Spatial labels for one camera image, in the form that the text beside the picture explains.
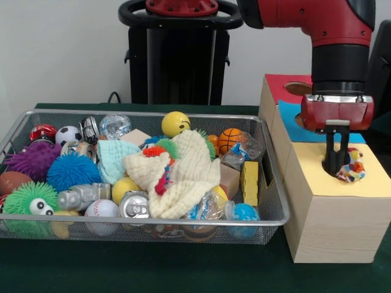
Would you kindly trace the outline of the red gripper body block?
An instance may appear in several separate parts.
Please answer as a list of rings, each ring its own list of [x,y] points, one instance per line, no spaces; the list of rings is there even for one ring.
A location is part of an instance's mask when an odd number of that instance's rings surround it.
[[[350,131],[370,127],[375,111],[371,96],[304,95],[301,117],[305,129],[322,132],[328,126],[346,126]]]

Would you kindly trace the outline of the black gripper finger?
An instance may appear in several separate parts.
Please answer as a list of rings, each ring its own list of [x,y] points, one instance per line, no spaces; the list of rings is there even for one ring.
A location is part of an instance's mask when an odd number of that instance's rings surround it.
[[[334,150],[334,133],[326,134],[326,154],[323,159],[323,168],[331,176],[336,174],[336,152]]]
[[[337,171],[339,172],[341,168],[346,165],[346,158],[348,153],[348,144],[349,144],[349,132],[341,132],[340,140],[340,149],[337,152]]]

